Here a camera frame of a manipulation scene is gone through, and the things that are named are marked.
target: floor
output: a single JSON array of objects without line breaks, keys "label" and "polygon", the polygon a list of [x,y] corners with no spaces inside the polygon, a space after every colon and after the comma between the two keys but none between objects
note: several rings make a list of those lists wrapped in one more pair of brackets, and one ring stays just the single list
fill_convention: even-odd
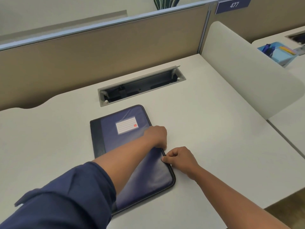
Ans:
[{"label": "floor", "polygon": [[266,211],[291,229],[304,229],[305,188],[269,206]]}]

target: navy blue padfolio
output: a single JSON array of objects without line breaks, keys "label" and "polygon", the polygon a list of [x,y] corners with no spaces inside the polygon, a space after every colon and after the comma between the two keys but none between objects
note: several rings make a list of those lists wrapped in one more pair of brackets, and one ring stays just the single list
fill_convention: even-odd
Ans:
[{"label": "navy blue padfolio", "polygon": [[[142,105],[132,106],[90,121],[95,158],[144,134],[151,126]],[[116,197],[112,215],[120,213],[162,191],[176,181],[170,165],[161,161],[163,149],[153,148],[133,172],[124,189]]]}]

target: sleeve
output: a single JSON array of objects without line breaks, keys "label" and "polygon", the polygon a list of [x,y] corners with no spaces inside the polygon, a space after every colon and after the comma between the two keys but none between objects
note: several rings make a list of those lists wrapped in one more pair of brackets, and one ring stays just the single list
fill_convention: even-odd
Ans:
[{"label": "sleeve", "polygon": [[104,229],[115,200],[110,177],[96,163],[87,162],[27,192],[15,204],[23,205],[0,229]]}]

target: number sign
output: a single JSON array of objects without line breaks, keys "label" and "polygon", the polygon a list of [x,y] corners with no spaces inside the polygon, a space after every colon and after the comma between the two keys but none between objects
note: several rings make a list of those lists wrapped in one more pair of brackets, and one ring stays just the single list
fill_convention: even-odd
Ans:
[{"label": "number sign", "polygon": [[248,7],[250,2],[251,2],[251,0],[225,0],[225,1],[220,1],[218,3],[215,14],[220,14],[220,13],[223,13],[223,12]]}]

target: desk surface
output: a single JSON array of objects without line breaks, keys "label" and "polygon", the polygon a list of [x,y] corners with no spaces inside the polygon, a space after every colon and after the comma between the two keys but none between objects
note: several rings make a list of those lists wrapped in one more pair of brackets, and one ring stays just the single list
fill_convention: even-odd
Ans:
[{"label": "desk surface", "polygon": [[[299,46],[285,36],[303,30],[305,26],[256,40],[252,44],[260,47],[267,43],[281,42],[291,49],[296,49]],[[305,55],[295,58],[285,69],[305,84]],[[305,96],[271,117],[269,121],[305,155]]]},{"label": "desk surface", "polygon": [[[181,65],[185,81],[100,107],[97,89]],[[200,56],[67,92],[32,109],[0,112],[0,221],[26,191],[94,159],[90,120],[132,105],[168,130],[168,149],[187,146],[198,163],[265,208],[305,187],[305,160]],[[175,186],[119,214],[108,228],[226,228],[197,184]]]}]

